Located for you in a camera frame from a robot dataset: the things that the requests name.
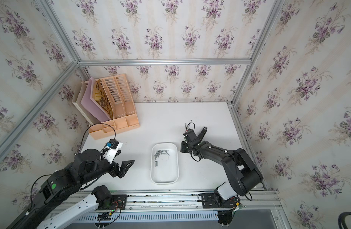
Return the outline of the white plastic storage tray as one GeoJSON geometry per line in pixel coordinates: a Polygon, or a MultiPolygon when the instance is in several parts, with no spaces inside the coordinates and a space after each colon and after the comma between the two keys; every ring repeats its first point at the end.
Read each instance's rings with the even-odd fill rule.
{"type": "Polygon", "coordinates": [[[173,184],[179,179],[178,149],[173,143],[159,143],[152,147],[150,178],[154,184],[173,184]],[[157,150],[169,150],[169,160],[159,162],[155,167],[154,154],[157,150]]]}

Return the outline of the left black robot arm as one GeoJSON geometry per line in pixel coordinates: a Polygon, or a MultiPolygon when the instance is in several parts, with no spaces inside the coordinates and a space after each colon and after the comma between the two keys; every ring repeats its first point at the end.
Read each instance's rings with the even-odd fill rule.
{"type": "Polygon", "coordinates": [[[82,185],[105,174],[122,178],[134,160],[122,165],[109,162],[99,150],[87,149],[78,153],[74,161],[58,170],[41,185],[30,205],[8,226],[9,229],[35,229],[59,205],[78,192],[82,185]]]}

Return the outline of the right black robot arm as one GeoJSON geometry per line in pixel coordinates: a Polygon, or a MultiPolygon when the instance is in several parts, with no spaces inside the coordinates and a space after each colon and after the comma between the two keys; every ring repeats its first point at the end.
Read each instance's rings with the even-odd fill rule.
{"type": "Polygon", "coordinates": [[[203,140],[206,132],[207,128],[204,127],[197,135],[193,129],[187,127],[183,133],[184,141],[180,151],[190,154],[191,158],[211,160],[223,167],[228,180],[214,190],[215,200],[221,202],[236,195],[245,196],[262,182],[260,170],[244,149],[227,150],[217,147],[203,140]]]}

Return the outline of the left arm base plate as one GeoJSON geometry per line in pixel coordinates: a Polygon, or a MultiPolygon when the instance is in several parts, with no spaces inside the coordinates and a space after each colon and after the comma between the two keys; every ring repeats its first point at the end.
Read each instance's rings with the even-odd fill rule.
{"type": "Polygon", "coordinates": [[[96,210],[115,210],[117,208],[124,210],[127,198],[128,195],[112,195],[111,198],[101,201],[96,210]]]}

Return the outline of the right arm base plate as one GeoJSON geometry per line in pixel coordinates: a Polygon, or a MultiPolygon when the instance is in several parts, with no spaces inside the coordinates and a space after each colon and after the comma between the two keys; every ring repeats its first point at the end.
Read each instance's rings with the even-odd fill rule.
{"type": "Polygon", "coordinates": [[[198,195],[203,209],[232,209],[240,205],[239,196],[232,196],[225,200],[216,193],[201,193],[198,195]]]}

